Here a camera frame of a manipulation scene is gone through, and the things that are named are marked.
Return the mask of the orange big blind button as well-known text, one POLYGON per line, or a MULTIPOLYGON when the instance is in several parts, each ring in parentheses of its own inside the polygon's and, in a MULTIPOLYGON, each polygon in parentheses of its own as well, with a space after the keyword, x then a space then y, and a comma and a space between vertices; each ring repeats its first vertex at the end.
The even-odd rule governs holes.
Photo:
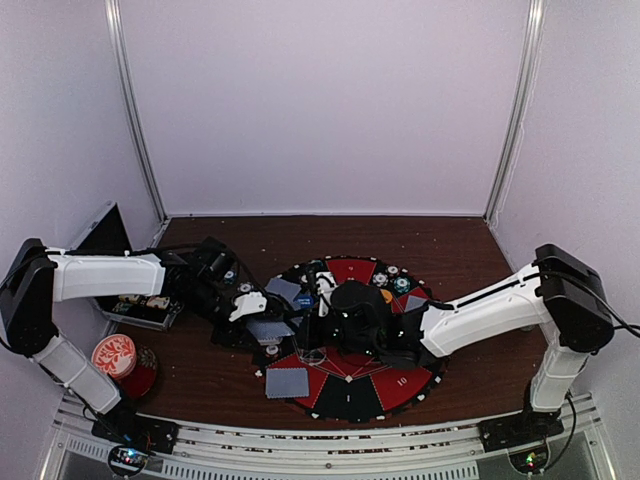
POLYGON ((386 303, 391 303, 393 301, 393 295, 389 291, 382 290, 381 293, 386 303))

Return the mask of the white chips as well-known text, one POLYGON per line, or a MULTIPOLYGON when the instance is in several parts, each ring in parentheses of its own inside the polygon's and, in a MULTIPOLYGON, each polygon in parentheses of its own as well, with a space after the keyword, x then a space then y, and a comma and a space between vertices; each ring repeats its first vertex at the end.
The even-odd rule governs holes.
POLYGON ((372 277, 372 283, 377 287, 383 287, 388 283, 388 276, 382 272, 376 273, 372 277))

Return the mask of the blue playing card deck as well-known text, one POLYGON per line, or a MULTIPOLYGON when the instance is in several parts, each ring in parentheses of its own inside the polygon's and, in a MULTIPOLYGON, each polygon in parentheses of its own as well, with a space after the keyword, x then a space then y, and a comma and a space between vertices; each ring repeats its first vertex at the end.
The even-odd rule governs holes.
POLYGON ((249 320, 246 328, 261 346, 278 345, 295 334, 283 321, 249 320))

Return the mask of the green chips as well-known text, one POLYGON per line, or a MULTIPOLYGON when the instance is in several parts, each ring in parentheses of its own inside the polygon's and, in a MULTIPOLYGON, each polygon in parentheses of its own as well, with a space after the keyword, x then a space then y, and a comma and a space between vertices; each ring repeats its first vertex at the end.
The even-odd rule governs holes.
POLYGON ((393 286, 399 295, 404 295, 410 291, 411 281, 407 277, 397 277, 393 281, 393 286))

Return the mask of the blue small blind button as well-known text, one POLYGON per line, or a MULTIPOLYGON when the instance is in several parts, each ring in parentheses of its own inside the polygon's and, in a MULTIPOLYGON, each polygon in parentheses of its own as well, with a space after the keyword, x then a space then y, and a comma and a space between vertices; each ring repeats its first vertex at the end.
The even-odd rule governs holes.
POLYGON ((298 308, 311 308, 314 305, 314 300, 309 295, 301 295, 295 299, 295 304, 298 308))

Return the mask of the red black chips seat three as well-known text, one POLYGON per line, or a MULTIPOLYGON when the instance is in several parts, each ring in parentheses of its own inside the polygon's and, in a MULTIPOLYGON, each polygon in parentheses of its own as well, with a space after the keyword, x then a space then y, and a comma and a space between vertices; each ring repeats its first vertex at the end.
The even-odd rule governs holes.
POLYGON ((265 347, 265 354, 269 358, 276 358, 281 354, 281 349, 278 345, 269 345, 265 347))

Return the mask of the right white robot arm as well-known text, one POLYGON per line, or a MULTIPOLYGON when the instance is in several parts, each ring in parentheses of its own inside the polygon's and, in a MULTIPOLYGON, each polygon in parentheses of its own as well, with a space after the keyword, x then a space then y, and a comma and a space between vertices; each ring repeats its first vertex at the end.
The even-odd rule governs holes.
POLYGON ((588 356, 617 328, 639 333, 609 305, 594 269, 554 244, 535 255, 489 287, 445 303, 427 299, 403 313, 393 312, 374 285, 354 279, 336 284, 310 267, 307 286, 317 304, 303 313, 297 339, 308 350, 336 345, 412 370, 508 331, 550 325, 553 340, 529 383, 526 409, 512 423, 519 440, 533 441, 550 426, 588 356))

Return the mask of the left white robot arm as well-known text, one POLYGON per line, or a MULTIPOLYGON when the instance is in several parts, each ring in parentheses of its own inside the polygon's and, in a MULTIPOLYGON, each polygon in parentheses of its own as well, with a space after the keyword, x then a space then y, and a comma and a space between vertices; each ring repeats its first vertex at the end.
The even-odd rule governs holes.
POLYGON ((244 332, 249 320, 287 321, 288 302, 259 284, 225 296, 223 278, 243 264, 207 238, 197 246, 142 251, 63 250, 26 240, 1 283, 2 345, 60 380, 123 444, 144 424, 116 381, 102 373, 53 320, 56 304, 77 299, 167 296, 223 332, 244 332))

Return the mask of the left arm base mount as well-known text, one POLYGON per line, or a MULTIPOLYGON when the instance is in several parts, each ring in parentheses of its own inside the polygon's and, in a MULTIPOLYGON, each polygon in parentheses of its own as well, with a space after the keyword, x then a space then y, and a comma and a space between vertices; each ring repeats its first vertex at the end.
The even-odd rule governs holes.
POLYGON ((171 454, 179 426, 172 421, 140 415, 133 403, 123 399, 107 413, 97 414, 91 433, 143 452, 171 454))

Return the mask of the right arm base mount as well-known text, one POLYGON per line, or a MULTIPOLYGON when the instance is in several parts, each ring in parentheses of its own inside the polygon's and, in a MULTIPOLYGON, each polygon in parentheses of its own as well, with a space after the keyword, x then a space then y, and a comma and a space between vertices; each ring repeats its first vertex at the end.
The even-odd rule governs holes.
POLYGON ((559 419, 522 414, 481 421, 478 429, 486 453, 542 441, 564 432, 559 419))

